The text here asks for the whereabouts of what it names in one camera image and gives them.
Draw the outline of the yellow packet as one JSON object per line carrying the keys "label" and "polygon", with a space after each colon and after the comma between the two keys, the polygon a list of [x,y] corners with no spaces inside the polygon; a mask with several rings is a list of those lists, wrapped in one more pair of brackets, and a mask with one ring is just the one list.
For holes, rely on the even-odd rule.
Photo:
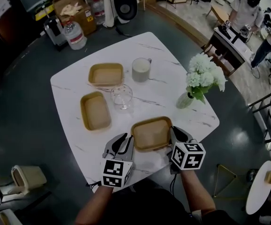
{"label": "yellow packet", "polygon": [[42,6],[42,9],[38,13],[35,14],[35,20],[39,21],[42,18],[44,18],[45,16],[49,17],[49,14],[53,11],[54,11],[53,5],[49,5],[47,7]]}

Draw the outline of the white flower bouquet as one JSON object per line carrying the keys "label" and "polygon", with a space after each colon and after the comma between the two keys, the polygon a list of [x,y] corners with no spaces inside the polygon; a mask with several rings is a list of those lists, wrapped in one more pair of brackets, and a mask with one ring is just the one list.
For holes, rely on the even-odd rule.
{"label": "white flower bouquet", "polygon": [[205,102],[204,94],[217,86],[221,92],[225,91],[227,79],[221,67],[218,67],[205,53],[198,53],[189,62],[187,73],[187,91],[192,97]]}

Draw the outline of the silver metal case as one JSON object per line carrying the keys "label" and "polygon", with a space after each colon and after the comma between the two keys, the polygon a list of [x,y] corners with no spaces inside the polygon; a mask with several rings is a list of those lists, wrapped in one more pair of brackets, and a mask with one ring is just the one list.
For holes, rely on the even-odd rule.
{"label": "silver metal case", "polygon": [[63,27],[57,16],[49,17],[44,22],[44,29],[58,51],[61,51],[67,45],[67,40],[62,33]]}

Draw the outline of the round white side table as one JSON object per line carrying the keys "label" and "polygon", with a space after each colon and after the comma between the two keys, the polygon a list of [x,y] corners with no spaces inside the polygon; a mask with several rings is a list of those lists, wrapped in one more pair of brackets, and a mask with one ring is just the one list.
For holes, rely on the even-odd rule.
{"label": "round white side table", "polygon": [[[219,172],[223,170],[229,173],[232,176],[232,180],[220,191],[218,188],[218,179]],[[267,197],[271,191],[271,184],[265,183],[264,178],[267,171],[271,171],[271,161],[266,161],[260,167],[260,169],[256,170],[256,175],[253,177],[253,181],[251,186],[249,187],[247,197],[224,197],[224,199],[230,200],[243,200],[246,199],[245,211],[248,215],[255,214],[259,209],[264,205],[267,201]],[[234,182],[240,182],[240,178],[237,174],[233,173],[231,170],[227,169],[225,166],[218,164],[217,165],[217,175],[215,181],[215,189],[213,193],[214,198],[223,198],[221,194],[226,191]]]}

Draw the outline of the brown paper tray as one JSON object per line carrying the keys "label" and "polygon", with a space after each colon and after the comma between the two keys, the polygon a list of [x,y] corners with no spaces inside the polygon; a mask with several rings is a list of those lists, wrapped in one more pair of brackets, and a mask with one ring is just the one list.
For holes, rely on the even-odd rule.
{"label": "brown paper tray", "polygon": [[83,96],[80,108],[83,124],[87,130],[101,130],[111,125],[107,102],[101,92],[95,91]]}
{"label": "brown paper tray", "polygon": [[166,117],[156,117],[134,124],[131,135],[134,138],[134,148],[139,152],[158,150],[169,145],[171,120]]}
{"label": "brown paper tray", "polygon": [[119,63],[95,64],[88,74],[88,82],[96,87],[120,85],[123,80],[123,66]]}

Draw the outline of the pale green vase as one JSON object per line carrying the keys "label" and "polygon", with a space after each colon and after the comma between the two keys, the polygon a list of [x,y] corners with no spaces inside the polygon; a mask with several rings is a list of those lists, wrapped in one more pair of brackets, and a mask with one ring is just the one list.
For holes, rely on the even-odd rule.
{"label": "pale green vase", "polygon": [[180,97],[177,99],[176,107],[178,109],[184,109],[189,107],[192,102],[194,101],[194,97],[191,96],[190,92],[184,92]]}

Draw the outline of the brown cardboard box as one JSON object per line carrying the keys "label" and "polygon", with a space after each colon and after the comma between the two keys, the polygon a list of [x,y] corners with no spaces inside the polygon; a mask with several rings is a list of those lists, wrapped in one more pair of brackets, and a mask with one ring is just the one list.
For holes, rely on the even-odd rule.
{"label": "brown cardboard box", "polygon": [[[63,8],[67,5],[81,6],[81,9],[73,16],[65,14],[61,15]],[[62,25],[68,21],[77,22],[81,26],[85,36],[97,30],[91,7],[84,0],[59,0],[54,1],[53,6]]]}

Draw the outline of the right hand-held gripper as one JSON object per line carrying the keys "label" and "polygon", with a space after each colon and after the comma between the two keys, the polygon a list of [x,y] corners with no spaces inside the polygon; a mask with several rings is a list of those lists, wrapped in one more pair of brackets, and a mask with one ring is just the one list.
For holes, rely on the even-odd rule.
{"label": "right hand-held gripper", "polygon": [[206,151],[201,143],[183,129],[170,127],[170,148],[168,154],[170,174],[181,171],[199,170],[202,166]]}

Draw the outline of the wooden coffee table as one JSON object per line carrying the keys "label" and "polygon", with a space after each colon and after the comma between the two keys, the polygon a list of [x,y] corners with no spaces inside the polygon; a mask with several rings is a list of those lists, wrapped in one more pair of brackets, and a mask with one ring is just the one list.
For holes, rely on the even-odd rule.
{"label": "wooden coffee table", "polygon": [[216,6],[216,5],[211,5],[211,8],[209,12],[206,14],[206,17],[210,14],[213,13],[217,19],[217,24],[221,25],[225,23],[227,20],[229,20],[229,14],[222,8]]}

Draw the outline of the person's left forearm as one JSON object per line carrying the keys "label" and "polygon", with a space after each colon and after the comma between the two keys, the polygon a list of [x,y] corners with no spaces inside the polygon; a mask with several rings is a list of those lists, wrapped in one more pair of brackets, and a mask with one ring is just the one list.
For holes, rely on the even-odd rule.
{"label": "person's left forearm", "polygon": [[79,211],[75,225],[96,225],[100,222],[103,213],[111,199],[113,187],[100,186],[93,197]]}

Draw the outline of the black white backpack device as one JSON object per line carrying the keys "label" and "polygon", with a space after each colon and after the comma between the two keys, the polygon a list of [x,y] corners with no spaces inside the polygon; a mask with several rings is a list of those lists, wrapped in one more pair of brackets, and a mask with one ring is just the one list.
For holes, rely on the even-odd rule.
{"label": "black white backpack device", "polygon": [[105,21],[103,26],[112,28],[115,20],[126,24],[137,15],[137,0],[104,0]]}

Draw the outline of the crumpled beige paper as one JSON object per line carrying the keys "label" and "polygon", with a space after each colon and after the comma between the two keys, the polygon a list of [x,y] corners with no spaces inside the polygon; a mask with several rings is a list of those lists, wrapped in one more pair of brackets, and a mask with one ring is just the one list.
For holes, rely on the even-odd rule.
{"label": "crumpled beige paper", "polygon": [[78,3],[76,3],[75,5],[71,5],[68,4],[66,6],[63,7],[63,9],[61,10],[60,15],[61,16],[74,16],[76,15],[83,7],[78,5]]}

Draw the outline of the large clear water jug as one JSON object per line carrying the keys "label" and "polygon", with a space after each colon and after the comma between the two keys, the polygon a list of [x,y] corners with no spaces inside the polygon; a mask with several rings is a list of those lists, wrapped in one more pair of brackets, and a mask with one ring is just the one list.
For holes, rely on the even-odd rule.
{"label": "large clear water jug", "polygon": [[93,0],[92,10],[97,25],[102,25],[105,21],[105,10],[103,0]]}
{"label": "large clear water jug", "polygon": [[87,38],[77,22],[67,21],[63,27],[62,34],[73,50],[81,50],[87,43]]}

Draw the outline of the grey mug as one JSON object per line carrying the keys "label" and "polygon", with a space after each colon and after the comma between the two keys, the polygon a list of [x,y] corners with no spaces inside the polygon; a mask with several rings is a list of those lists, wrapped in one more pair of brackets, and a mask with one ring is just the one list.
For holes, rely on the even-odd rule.
{"label": "grey mug", "polygon": [[149,79],[152,59],[137,58],[132,62],[132,78],[143,83]]}

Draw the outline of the beige chair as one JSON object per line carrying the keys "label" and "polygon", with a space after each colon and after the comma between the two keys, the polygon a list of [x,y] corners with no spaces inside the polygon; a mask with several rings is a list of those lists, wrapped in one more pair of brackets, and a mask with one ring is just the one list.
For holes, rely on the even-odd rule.
{"label": "beige chair", "polygon": [[11,175],[15,187],[10,190],[13,194],[28,194],[31,190],[39,188],[47,183],[47,179],[39,166],[15,165]]}
{"label": "beige chair", "polygon": [[0,211],[0,225],[22,225],[11,209]]}

